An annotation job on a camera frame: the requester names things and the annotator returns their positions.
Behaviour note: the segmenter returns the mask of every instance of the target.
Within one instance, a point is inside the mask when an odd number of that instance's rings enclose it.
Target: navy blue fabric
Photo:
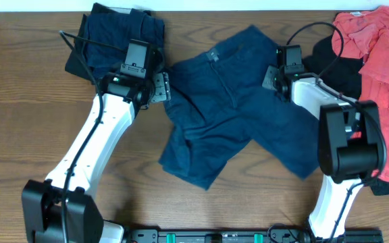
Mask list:
[[[319,166],[318,121],[261,86],[276,48],[251,26],[215,46],[218,61],[206,52],[171,68],[172,99],[164,106],[174,130],[159,160],[165,171],[207,190],[252,139],[300,178]]]
[[[164,22],[135,9],[130,14],[95,13],[86,19],[84,36],[121,49],[127,49],[130,39],[163,47]],[[115,63],[126,58],[115,49],[88,43],[83,54],[88,66],[93,68],[95,78],[102,78]]]

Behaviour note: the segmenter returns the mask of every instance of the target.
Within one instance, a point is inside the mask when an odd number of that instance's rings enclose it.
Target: folded red cloth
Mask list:
[[[389,182],[389,7],[375,11],[340,13],[334,25],[344,38],[342,57],[363,58],[360,101],[378,104],[382,134],[387,146],[386,166],[380,179]],[[332,48],[340,52],[340,36],[335,31]]]

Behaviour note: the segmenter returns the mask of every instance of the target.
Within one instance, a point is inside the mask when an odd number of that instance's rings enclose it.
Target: pile of clothes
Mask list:
[[[344,36],[344,51],[321,78],[348,97],[378,104],[388,158],[371,189],[376,195],[389,194],[389,7],[340,13],[334,25]],[[147,11],[119,13],[95,4],[91,15],[83,17],[78,36],[121,49],[131,38],[163,47],[164,23]],[[106,47],[76,43],[75,48],[97,79],[125,60],[125,54]],[[277,64],[277,48],[249,26],[168,68],[172,99],[164,106],[174,130],[159,160],[165,171],[207,190],[227,161],[253,139],[301,179],[313,173],[319,166],[317,119],[261,86],[268,66]],[[303,62],[318,74],[339,51],[335,32]],[[87,78],[73,54],[66,71]]]

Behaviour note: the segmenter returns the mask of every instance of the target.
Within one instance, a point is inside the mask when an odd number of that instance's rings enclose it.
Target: white background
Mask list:
[[[90,11],[93,3],[154,11],[370,10],[389,0],[0,0],[0,11]]]

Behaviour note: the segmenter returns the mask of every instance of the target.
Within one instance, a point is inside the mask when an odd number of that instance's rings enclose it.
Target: wooden table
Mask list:
[[[249,24],[279,44],[301,26],[331,22],[332,11],[160,12],[168,64],[194,57]],[[21,191],[43,180],[65,155],[91,107],[94,88],[64,72],[70,50],[58,30],[77,33],[82,13],[0,13],[0,242],[24,242]],[[303,54],[332,31],[322,26],[295,42]],[[141,111],[116,146],[96,203],[106,219],[171,228],[301,225],[313,210],[321,172],[302,182],[251,142],[209,191],[162,171],[157,160],[172,123],[163,105]],[[389,196],[364,188],[348,227],[380,227],[389,242]]]

